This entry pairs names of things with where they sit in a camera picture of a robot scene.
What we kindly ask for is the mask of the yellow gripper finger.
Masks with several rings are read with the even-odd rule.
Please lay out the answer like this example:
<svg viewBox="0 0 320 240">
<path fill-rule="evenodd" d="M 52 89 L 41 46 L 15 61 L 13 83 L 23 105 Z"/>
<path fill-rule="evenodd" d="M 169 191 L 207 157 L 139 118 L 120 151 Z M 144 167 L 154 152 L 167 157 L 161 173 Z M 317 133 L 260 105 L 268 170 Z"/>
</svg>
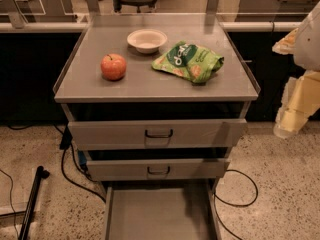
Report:
<svg viewBox="0 0 320 240">
<path fill-rule="evenodd" d="M 282 139 L 296 135 L 320 109 L 320 72 L 307 70 L 285 85 L 273 133 Z"/>
<path fill-rule="evenodd" d="M 281 40 L 276 42 L 272 47 L 272 51 L 281 55 L 293 54 L 297 32 L 298 29 L 294 29 Z"/>
</svg>

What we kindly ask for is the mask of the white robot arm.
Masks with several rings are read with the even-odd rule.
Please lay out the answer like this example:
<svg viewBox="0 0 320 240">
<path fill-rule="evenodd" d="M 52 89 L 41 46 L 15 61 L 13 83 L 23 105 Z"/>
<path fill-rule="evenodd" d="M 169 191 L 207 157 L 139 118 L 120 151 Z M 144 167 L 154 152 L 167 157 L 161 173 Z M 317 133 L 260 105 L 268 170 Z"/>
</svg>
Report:
<svg viewBox="0 0 320 240">
<path fill-rule="evenodd" d="M 320 109 L 320 2 L 272 51 L 292 54 L 294 63 L 305 70 L 298 79 L 289 78 L 276 116 L 273 132 L 286 139 L 297 134 Z"/>
</svg>

